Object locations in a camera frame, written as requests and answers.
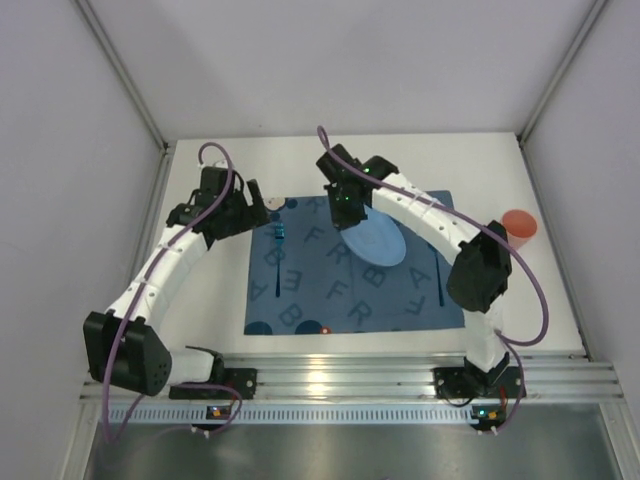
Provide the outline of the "blue metal fork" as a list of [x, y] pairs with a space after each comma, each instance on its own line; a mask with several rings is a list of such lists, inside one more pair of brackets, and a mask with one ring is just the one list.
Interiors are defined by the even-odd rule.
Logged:
[[284, 224], [279, 222], [274, 227], [274, 241], [276, 246], [276, 281], [275, 297], [281, 296], [281, 262], [283, 258], [283, 244], [285, 240]]

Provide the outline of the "blue plastic plate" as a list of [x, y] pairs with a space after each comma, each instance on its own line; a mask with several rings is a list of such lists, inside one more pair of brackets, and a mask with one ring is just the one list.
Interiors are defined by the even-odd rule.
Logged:
[[406, 241], [399, 227], [375, 210], [356, 226], [342, 230], [340, 236], [352, 253], [371, 265], [394, 267], [406, 256]]

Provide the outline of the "blue letter-print placemat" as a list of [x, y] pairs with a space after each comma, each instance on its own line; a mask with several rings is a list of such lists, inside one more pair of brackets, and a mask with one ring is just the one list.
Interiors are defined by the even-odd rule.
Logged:
[[[435, 248], [394, 221], [405, 259], [379, 267], [359, 259], [331, 222], [323, 196], [277, 198], [271, 223], [253, 231], [247, 335], [385, 333], [458, 329], [462, 309], [446, 292], [450, 265], [439, 254], [445, 306], [438, 301]], [[275, 297], [274, 227], [283, 223], [281, 296]]]

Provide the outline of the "blue metal spoon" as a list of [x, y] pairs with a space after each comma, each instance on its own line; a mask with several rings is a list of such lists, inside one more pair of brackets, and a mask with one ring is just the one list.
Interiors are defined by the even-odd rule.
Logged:
[[443, 308], [445, 306], [444, 288], [443, 288], [443, 283], [442, 283], [442, 275], [441, 275], [439, 254], [437, 252], [434, 253], [434, 258], [435, 258], [435, 266], [436, 266], [438, 301], [439, 301], [439, 306], [441, 308]]

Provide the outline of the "orange plastic cup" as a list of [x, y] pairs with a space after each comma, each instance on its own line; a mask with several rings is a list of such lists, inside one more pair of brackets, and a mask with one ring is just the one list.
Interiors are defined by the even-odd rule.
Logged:
[[504, 226], [509, 245], [518, 250], [531, 240], [537, 233], [538, 223], [533, 215], [521, 209], [505, 212], [501, 223]]

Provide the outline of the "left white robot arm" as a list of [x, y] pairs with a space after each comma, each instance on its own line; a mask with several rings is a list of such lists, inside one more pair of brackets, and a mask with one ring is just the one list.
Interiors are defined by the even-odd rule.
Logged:
[[205, 167], [189, 200], [174, 207], [151, 256], [105, 312], [83, 324], [93, 380], [145, 396], [167, 386], [215, 384], [224, 375], [219, 353], [169, 347], [160, 329], [193, 267], [217, 241], [270, 220], [259, 184], [220, 166]]

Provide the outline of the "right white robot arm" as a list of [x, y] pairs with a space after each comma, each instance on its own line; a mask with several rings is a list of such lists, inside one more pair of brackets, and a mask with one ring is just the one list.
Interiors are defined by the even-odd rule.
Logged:
[[367, 207], [390, 216], [421, 237], [450, 265], [446, 292], [464, 316], [464, 392], [453, 398], [480, 398], [496, 388], [509, 364], [499, 340], [503, 295], [512, 272], [504, 227], [496, 221], [475, 227], [414, 186], [399, 169], [380, 156], [362, 163], [343, 145], [326, 151], [316, 166], [327, 180], [331, 221], [338, 230], [368, 218]]

